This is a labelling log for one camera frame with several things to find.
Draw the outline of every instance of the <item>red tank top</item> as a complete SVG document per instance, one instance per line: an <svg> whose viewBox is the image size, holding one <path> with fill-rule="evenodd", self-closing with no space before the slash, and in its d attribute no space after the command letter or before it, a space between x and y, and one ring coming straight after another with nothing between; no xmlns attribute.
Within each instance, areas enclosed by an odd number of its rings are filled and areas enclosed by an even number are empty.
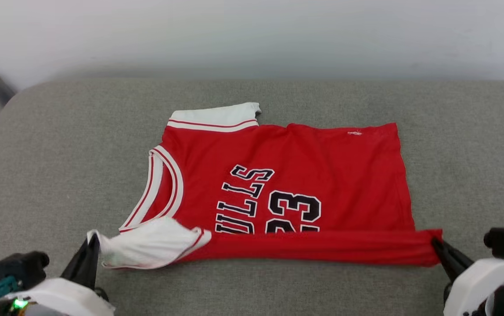
<svg viewBox="0 0 504 316"><path fill-rule="evenodd" d="M214 258L438 263L416 231L396 124L259 126L256 103L176 111L120 232L172 218L199 232L178 262Z"/></svg>

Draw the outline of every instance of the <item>gray cushion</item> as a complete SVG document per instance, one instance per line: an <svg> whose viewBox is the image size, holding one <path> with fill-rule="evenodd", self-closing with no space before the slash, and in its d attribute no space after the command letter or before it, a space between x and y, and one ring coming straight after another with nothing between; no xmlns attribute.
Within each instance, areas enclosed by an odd number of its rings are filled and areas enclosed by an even number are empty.
<svg viewBox="0 0 504 316"><path fill-rule="evenodd" d="M146 184L148 150L174 110L259 102L260 124L397 122L417 228L471 258L504 226L504 82L53 82L0 115L0 259L46 251L58 276L85 233L117 234ZM218 260L99 270L118 315L439 315L435 268Z"/></svg>

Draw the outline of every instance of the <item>number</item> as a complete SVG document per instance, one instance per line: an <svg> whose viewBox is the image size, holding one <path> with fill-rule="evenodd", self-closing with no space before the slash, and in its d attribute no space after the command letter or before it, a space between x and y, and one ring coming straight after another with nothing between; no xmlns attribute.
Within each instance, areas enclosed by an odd number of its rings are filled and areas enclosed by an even number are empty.
<svg viewBox="0 0 504 316"><path fill-rule="evenodd" d="M320 232L320 227L311 225L301 225L302 232Z"/></svg>
<svg viewBox="0 0 504 316"><path fill-rule="evenodd" d="M292 194L289 192L272 191L268 207L274 215L284 216L285 209L280 206L280 201L287 202L287 208L290 210L299 210L300 205L306 205L306 211L301 214L303 222L312 223L320 218L320 201L314 196Z"/></svg>
<svg viewBox="0 0 504 316"><path fill-rule="evenodd" d="M234 166L232 168L232 171L230 174L233 176L238 176L238 178L244 179L244 180L250 180L254 176L254 181L268 181L272 176L274 175L275 171L271 169L250 169L248 172L246 172L246 168L240 165Z"/></svg>
<svg viewBox="0 0 504 316"><path fill-rule="evenodd" d="M241 214L246 214L248 217L256 217L256 206L258 205L257 202L254 202L252 200L244 200L244 204L248 205L248 209L246 208L239 208L238 206L226 204L225 202L219 201L217 202L217 209L218 210L230 210L233 212L239 212Z"/></svg>
<svg viewBox="0 0 504 316"><path fill-rule="evenodd" d="M252 222L248 222L246 220L240 220L236 218L232 218L223 214L217 214L216 215L216 225L215 225L215 231L220 232L220 233L230 233L230 234L254 234L254 224ZM233 227L228 227L224 226L223 224L220 223L230 223L234 224L240 227L244 227L242 229L240 228L233 228Z"/></svg>
<svg viewBox="0 0 504 316"><path fill-rule="evenodd" d="M266 222L266 233L295 232L290 220L272 218Z"/></svg>
<svg viewBox="0 0 504 316"><path fill-rule="evenodd" d="M223 182L223 186L221 188L223 190L227 190L227 191L248 194L249 196L252 196L252 198L258 198L258 196L260 196L260 193L262 192L262 188L264 188L264 184L263 183L252 183L252 184L250 184L250 189L254 189L254 190L248 190L245 188L232 187L232 186L230 186L230 184Z"/></svg>

